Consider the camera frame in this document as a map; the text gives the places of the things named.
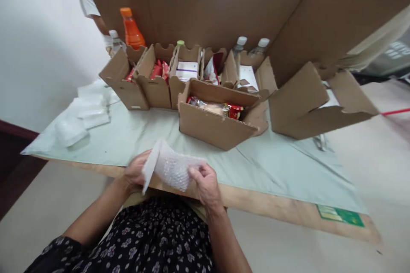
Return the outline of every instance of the person's right hand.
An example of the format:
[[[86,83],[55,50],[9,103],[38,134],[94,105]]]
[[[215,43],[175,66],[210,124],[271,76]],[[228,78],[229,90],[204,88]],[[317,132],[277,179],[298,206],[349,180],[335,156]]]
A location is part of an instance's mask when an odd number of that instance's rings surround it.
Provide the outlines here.
[[[199,169],[190,167],[189,174],[196,182],[199,200],[202,205],[212,210],[223,208],[217,174],[214,169],[205,163]]]

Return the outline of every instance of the open cardboard box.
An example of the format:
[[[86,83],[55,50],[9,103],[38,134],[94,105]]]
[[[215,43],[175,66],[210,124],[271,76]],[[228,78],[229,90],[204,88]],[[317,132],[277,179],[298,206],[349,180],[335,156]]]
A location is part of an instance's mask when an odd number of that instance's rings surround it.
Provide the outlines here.
[[[266,101],[278,88],[276,87],[275,76],[273,75],[273,69],[270,65],[269,57],[264,60],[264,55],[262,53],[257,53],[253,58],[248,56],[246,51],[238,53],[235,60],[232,56],[229,56],[226,60],[226,66],[231,66],[235,64],[236,76],[235,88],[238,87],[241,82],[239,78],[239,67],[240,65],[252,66],[256,83],[258,84],[259,91],[254,93],[261,97],[261,102]],[[246,87],[240,87],[238,91],[248,93],[249,90]]]
[[[187,103],[190,96],[203,101],[243,106],[241,121],[230,119]],[[178,96],[179,130],[223,150],[230,150],[268,128],[266,104],[257,104],[258,95],[239,92],[208,82],[191,79]]]
[[[200,72],[200,59],[201,59],[201,47],[195,45],[192,49],[188,49],[185,46],[176,47],[175,56],[172,61],[172,66],[170,66],[170,92],[171,92],[171,105],[172,109],[178,109],[178,95],[182,93],[185,89],[186,82],[180,80],[176,75],[176,69],[180,61],[183,62],[196,62],[198,64],[198,76],[197,78],[201,80],[202,75]]]
[[[349,71],[326,81],[340,106],[321,107],[329,96],[317,68],[308,62],[269,99],[272,130],[306,139],[379,114]]]
[[[220,80],[221,85],[225,86],[225,87],[228,87],[228,88],[233,88],[231,85],[225,84],[226,78],[223,77],[223,71],[225,69],[226,56],[228,54],[227,51],[226,51],[226,48],[220,48],[217,52],[213,52],[212,48],[210,48],[210,47],[202,49],[201,68],[200,68],[201,78],[200,78],[200,80],[204,80],[203,73],[204,73],[205,67],[208,65],[210,59],[213,57],[213,55],[215,53],[222,53],[223,54],[220,65],[219,65],[219,67],[217,67],[217,72],[222,71],[222,76],[221,76],[221,80]]]
[[[175,54],[175,47],[169,45],[164,49],[161,44],[151,45],[137,64],[135,79],[142,87],[150,107],[171,108],[170,87],[160,76],[150,79],[154,65],[158,59],[172,66],[171,59]]]
[[[135,51],[128,46],[127,54],[120,49],[99,73],[101,79],[114,90],[128,110],[149,110],[142,87],[125,80],[131,67],[134,67],[145,52],[146,48],[143,47]]]

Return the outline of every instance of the water bottle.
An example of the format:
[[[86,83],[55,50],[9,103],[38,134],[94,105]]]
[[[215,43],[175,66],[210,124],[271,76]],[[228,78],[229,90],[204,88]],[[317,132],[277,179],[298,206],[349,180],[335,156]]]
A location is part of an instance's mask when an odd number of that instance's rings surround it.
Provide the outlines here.
[[[238,53],[240,53],[243,50],[243,46],[246,44],[247,40],[248,39],[245,36],[240,36],[238,38],[235,47],[232,49],[232,52],[234,53],[234,58]]]
[[[253,57],[255,57],[255,55],[256,55],[258,52],[260,52],[260,53],[265,53],[265,49],[266,49],[266,46],[268,46],[268,44],[269,44],[269,39],[267,39],[267,38],[261,38],[261,39],[259,40],[258,46],[255,47],[254,49],[252,49],[252,50],[248,53],[248,55],[250,56],[250,58],[253,58]]]
[[[126,51],[127,45],[125,45],[124,42],[118,37],[117,31],[110,30],[109,33],[112,38],[112,51],[114,52],[114,54],[117,53],[120,48]]]

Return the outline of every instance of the label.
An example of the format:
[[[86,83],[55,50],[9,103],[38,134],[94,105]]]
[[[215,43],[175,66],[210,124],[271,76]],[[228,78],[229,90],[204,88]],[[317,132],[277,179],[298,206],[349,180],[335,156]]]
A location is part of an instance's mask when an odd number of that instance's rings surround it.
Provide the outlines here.
[[[364,227],[363,221],[357,212],[343,210],[339,208],[333,208],[329,206],[316,205],[320,216],[324,220],[338,221]]]

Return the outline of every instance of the bubble wrap bag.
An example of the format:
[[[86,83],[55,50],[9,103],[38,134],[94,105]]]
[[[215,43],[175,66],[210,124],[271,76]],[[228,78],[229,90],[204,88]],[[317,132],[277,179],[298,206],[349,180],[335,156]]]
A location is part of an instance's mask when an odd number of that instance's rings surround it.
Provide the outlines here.
[[[167,185],[185,192],[190,183],[189,166],[199,167],[203,163],[206,163],[205,159],[178,154],[165,140],[158,140],[142,169],[145,177],[142,194],[145,194],[154,172]]]

